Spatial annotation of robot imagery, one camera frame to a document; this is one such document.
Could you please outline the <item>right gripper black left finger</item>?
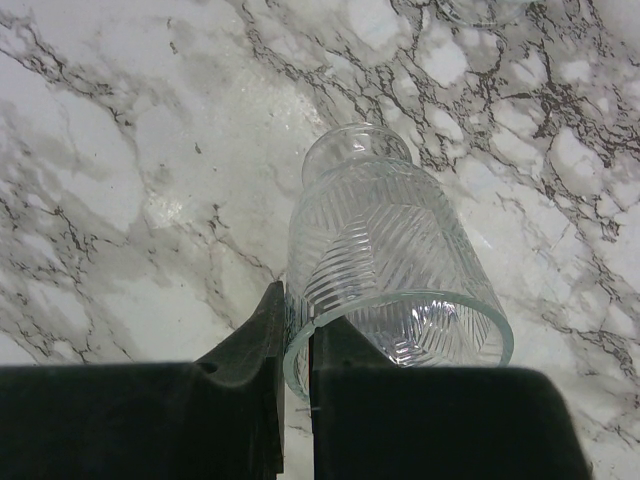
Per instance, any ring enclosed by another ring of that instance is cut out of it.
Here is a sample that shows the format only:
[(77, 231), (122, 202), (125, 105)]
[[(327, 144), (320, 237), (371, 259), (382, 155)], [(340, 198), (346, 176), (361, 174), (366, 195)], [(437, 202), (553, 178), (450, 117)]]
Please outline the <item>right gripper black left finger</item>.
[(274, 479), (284, 288), (193, 362), (5, 366), (5, 479)]

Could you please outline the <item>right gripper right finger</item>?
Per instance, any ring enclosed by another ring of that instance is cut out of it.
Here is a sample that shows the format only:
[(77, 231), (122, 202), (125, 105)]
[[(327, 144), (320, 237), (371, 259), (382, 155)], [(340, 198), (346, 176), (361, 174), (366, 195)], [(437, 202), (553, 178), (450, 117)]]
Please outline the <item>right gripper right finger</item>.
[(400, 368), (345, 319), (311, 340), (318, 479), (587, 479), (565, 402), (520, 368)]

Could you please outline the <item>clear wine glass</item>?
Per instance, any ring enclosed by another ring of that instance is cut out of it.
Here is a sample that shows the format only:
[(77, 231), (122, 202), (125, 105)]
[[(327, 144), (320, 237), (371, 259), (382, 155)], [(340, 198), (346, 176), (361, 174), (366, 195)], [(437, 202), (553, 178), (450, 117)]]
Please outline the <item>clear wine glass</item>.
[(452, 21), (464, 26), (493, 28), (518, 18), (532, 4), (527, 0), (437, 0)]
[(508, 364), (504, 310), (440, 183), (394, 131), (369, 123), (320, 137), (289, 222), (284, 376), (310, 390), (309, 341), (348, 320), (401, 367)]

